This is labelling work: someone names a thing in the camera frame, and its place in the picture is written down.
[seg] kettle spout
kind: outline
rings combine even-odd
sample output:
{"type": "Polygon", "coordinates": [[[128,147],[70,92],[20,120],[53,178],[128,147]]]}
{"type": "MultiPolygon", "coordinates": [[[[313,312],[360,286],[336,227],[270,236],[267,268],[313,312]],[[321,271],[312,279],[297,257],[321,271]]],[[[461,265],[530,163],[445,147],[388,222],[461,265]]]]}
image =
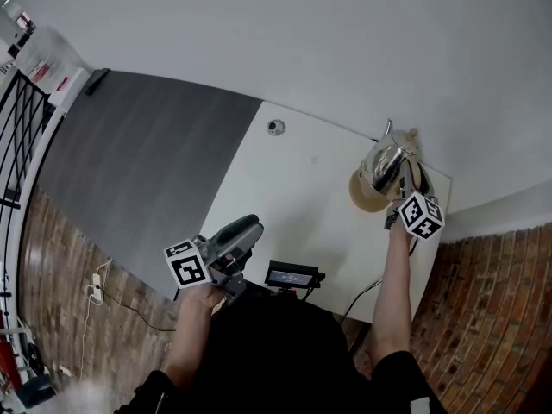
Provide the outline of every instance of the kettle spout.
{"type": "Polygon", "coordinates": [[[393,121],[387,120],[386,131],[384,132],[382,138],[385,138],[389,134],[392,134],[392,132],[393,132],[393,121]]]}

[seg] brick wall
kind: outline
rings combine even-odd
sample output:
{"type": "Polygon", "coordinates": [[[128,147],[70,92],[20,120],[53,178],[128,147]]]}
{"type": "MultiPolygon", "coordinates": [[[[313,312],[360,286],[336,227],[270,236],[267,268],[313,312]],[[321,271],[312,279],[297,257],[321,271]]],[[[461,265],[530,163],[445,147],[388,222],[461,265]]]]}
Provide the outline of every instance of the brick wall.
{"type": "Polygon", "coordinates": [[[552,347],[552,224],[441,245],[412,351],[449,412],[516,412],[552,347]]]}

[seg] white table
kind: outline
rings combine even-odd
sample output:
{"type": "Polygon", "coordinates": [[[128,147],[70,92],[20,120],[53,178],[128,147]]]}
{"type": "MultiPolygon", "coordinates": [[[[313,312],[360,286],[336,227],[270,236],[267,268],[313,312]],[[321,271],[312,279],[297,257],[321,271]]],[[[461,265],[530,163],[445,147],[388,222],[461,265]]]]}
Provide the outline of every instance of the white table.
{"type": "MultiPolygon", "coordinates": [[[[258,215],[265,233],[254,247],[245,278],[265,286],[270,260],[318,267],[326,279],[309,302],[343,314],[360,291],[381,277],[386,260],[385,211],[361,211],[348,193],[351,174],[373,144],[346,129],[263,103],[201,234],[210,237],[241,216],[258,215]],[[286,131],[271,136],[267,124],[277,118],[285,122],[286,131]]],[[[425,168],[446,210],[450,179],[425,168]]],[[[436,235],[430,241],[420,240],[411,257],[412,315],[430,276],[439,239],[436,235]]],[[[378,290],[365,293],[348,316],[372,322],[378,290]]]]}

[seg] digital display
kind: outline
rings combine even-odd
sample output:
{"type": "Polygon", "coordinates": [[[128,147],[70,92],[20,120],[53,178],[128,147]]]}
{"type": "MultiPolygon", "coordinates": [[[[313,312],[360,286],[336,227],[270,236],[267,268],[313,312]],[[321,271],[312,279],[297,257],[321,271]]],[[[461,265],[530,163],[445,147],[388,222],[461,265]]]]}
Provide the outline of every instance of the digital display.
{"type": "Polygon", "coordinates": [[[308,285],[309,282],[311,282],[312,276],[309,274],[278,272],[276,270],[272,270],[268,279],[273,280],[274,282],[282,282],[284,284],[308,285]]]}

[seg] transparent plastic container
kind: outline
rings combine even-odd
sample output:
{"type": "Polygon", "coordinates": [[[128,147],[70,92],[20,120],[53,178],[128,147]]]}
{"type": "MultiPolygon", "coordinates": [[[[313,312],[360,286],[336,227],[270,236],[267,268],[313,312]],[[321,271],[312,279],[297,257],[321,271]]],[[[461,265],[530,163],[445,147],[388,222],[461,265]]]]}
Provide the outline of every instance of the transparent plastic container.
{"type": "Polygon", "coordinates": [[[14,64],[44,93],[61,90],[79,67],[90,71],[61,34],[49,26],[33,32],[14,64]]]}

